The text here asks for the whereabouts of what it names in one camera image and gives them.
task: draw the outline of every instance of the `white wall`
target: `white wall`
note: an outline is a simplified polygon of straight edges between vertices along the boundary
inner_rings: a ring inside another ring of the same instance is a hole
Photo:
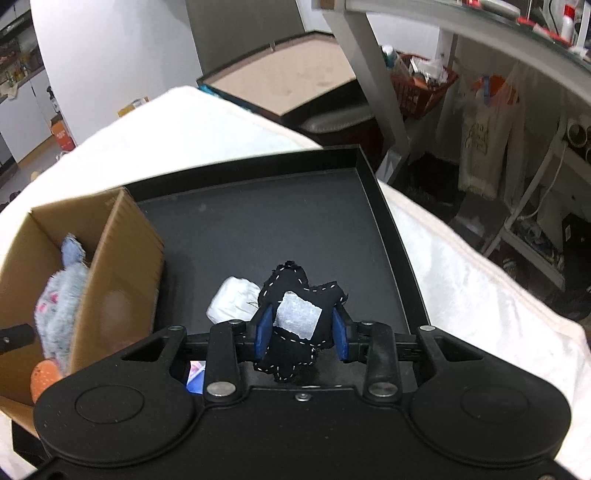
[[[322,12],[312,10],[311,0],[297,0],[306,30],[329,32]],[[437,50],[439,27],[427,25],[393,15],[369,14],[378,43],[392,45],[396,50],[417,53],[432,58]]]
[[[31,10],[53,92],[78,143],[134,99],[195,85],[201,76],[184,0],[31,0]]]

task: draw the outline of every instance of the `black box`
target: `black box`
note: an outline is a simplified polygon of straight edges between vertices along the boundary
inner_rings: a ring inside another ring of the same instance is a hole
[[[562,220],[564,280],[568,290],[591,286],[591,223],[569,213]]]

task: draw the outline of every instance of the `storage box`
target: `storage box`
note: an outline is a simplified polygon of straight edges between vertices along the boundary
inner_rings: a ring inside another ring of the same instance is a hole
[[[0,271],[0,329],[34,326],[35,304],[49,277],[63,268],[60,247],[68,233],[90,263],[72,338],[72,373],[150,334],[163,244],[123,188],[33,209]],[[0,355],[0,409],[32,434],[30,379],[41,360],[38,338]]]
[[[331,34],[313,31],[277,41],[197,84],[323,147],[359,144],[374,171],[383,159],[378,123]]]

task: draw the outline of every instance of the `orange plush part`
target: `orange plush part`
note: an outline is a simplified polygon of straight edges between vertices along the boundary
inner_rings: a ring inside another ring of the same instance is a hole
[[[33,399],[33,403],[37,402],[37,399],[46,388],[49,388],[61,379],[60,369],[53,360],[39,362],[31,374],[31,398]]]

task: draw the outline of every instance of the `white cable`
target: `white cable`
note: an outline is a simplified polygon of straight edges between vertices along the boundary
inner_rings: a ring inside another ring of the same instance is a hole
[[[550,183],[550,186],[548,187],[548,189],[544,192],[544,194],[542,195],[542,198],[540,198],[540,202],[538,204],[538,208],[535,209],[534,213],[530,213],[529,215],[522,215],[518,218],[518,220],[526,220],[528,218],[532,218],[536,213],[538,213],[540,207],[542,206],[542,202],[546,199],[546,196],[548,195],[548,192],[550,190],[552,190],[552,187],[554,186],[556,179],[558,178],[558,173],[560,172],[560,169],[562,168],[562,162],[564,161],[564,154],[566,153],[566,148],[568,147],[568,144],[565,142],[564,143],[564,148],[562,149],[562,155],[560,156],[560,164],[558,164],[558,168],[556,169],[556,174],[554,175],[554,178],[552,179],[552,183]]]

